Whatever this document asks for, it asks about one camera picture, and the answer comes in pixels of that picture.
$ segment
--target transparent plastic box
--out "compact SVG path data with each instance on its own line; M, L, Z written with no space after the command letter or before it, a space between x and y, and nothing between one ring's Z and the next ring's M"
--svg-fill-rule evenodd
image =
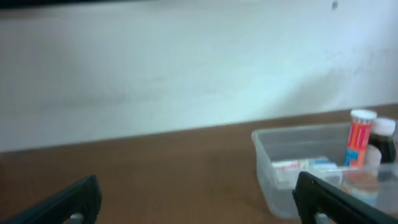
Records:
M281 182L280 177L295 180L299 172L306 170L330 184L343 188L341 178L350 174L372 173L376 183L355 185L356 188L377 188L377 199L372 206L386 213L398 212L398 166L383 164L379 167L345 167L349 123L299 126L293 128L261 129L254 131L256 146L257 179L269 210L280 218L298 218L292 197L295 184ZM335 162L335 169L277 170L272 162L326 156Z

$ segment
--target wooden table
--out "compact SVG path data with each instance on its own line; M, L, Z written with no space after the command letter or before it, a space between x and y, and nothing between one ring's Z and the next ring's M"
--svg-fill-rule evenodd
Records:
M379 114L398 117L398 105ZM300 223L268 210L251 132L349 121L348 111L0 154L0 219L96 174L97 223Z

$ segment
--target table surface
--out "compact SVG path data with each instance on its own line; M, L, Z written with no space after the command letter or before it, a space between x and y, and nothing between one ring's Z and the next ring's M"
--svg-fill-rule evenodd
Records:
M398 117L398 105L376 110ZM251 132L342 121L348 111L3 153L0 220L96 174L97 223L300 223L270 213Z

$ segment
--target white cap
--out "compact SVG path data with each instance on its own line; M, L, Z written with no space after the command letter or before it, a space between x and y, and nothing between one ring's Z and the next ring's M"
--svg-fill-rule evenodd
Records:
M389 118L376 118L372 123L372 133L381 136L392 136L396 130L396 121Z
M381 152L378 148L368 145L366 150L364 165L366 166L378 166L381 161Z
M377 117L377 113L371 110L351 110L351 116L358 119L373 120Z

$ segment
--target blue label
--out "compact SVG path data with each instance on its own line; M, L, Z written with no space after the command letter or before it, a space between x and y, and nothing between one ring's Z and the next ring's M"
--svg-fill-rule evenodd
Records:
M347 149L345 165L349 166L351 161L358 161L358 155L359 155L358 151Z

